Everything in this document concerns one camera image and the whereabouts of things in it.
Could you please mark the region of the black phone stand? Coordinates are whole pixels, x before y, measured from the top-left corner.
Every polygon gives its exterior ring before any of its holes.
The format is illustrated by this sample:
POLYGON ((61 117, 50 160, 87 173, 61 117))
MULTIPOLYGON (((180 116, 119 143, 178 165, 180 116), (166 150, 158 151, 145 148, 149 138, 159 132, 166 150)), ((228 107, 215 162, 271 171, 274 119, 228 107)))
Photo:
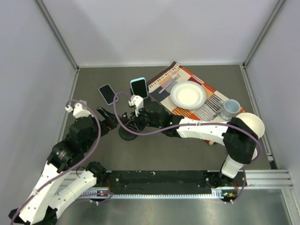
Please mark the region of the black phone stand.
POLYGON ((144 98, 143 100, 144 100, 143 107, 145 107, 147 104, 149 104, 152 101, 150 97, 144 98))
MULTIPOLYGON (((125 112, 120 117, 120 120, 127 129, 129 129, 133 132, 139 133, 138 126, 136 125, 136 122, 134 121, 132 114, 130 114, 130 116, 128 116, 128 114, 125 112)), ((122 126, 120 126, 120 128, 119 128, 119 135, 125 141, 132 141, 137 137, 137 135, 128 132, 122 126)))

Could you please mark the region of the purple case phone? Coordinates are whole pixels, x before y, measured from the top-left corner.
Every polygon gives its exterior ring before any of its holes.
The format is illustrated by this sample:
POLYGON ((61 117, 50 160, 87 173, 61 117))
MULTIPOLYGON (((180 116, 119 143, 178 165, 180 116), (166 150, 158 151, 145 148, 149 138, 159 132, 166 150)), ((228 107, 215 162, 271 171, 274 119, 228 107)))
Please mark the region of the purple case phone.
POLYGON ((105 84, 98 88, 98 91, 107 105, 112 105, 115 97, 115 92, 109 84, 105 84))

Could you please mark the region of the blue case phone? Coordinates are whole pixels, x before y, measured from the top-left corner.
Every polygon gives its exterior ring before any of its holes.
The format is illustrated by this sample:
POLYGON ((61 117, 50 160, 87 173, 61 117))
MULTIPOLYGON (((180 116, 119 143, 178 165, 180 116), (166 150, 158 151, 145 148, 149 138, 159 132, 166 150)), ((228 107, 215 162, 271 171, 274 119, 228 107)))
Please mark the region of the blue case phone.
POLYGON ((130 81, 130 86, 133 95, 140 96, 142 98, 147 98, 148 95, 148 86, 146 79, 144 77, 136 78, 130 81))

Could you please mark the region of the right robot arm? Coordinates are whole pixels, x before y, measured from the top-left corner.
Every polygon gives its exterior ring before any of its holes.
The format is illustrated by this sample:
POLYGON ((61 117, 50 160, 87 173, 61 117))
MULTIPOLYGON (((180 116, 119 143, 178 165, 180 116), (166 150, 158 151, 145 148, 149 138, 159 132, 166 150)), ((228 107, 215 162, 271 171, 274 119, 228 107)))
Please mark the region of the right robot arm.
POLYGON ((238 172, 261 152, 258 140, 264 134, 265 126, 252 113, 240 113, 224 122, 205 122, 169 114, 158 102, 144 104, 138 96, 128 104, 134 108, 128 123, 134 135, 143 135, 145 127, 152 127, 169 137, 195 138, 225 146, 228 155, 218 177, 223 185, 231 185, 238 172))

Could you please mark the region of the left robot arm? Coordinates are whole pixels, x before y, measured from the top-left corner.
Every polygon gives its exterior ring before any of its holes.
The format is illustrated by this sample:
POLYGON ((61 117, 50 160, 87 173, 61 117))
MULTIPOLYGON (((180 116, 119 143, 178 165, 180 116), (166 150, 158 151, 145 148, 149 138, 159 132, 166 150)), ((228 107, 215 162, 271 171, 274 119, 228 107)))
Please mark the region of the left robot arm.
POLYGON ((29 198, 23 206, 11 210, 11 224, 54 225, 86 190, 108 184, 106 169, 99 162, 90 162, 71 184, 58 190, 72 170, 96 149, 94 144, 99 143, 99 138, 118 125, 116 116, 102 107, 97 111, 104 117, 103 121, 80 103, 68 106, 66 110, 73 113, 75 122, 69 127, 66 138, 53 146, 29 198))

